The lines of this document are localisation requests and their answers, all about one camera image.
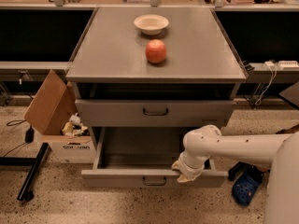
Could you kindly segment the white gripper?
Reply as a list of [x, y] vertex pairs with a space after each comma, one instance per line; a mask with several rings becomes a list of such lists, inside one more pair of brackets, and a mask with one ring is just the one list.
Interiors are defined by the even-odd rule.
[[175, 161], [171, 169], [174, 171], [180, 171], [180, 175], [177, 179], [179, 183], [193, 182], [198, 176], [201, 175], [205, 168], [206, 156], [193, 156], [188, 151], [183, 151]]

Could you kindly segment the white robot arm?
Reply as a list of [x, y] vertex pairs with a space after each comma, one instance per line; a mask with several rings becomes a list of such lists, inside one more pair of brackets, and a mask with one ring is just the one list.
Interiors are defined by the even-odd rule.
[[186, 133], [172, 164], [179, 183], [195, 180], [204, 162], [228, 157], [270, 171], [263, 224], [299, 224], [299, 133], [225, 136], [214, 125]]

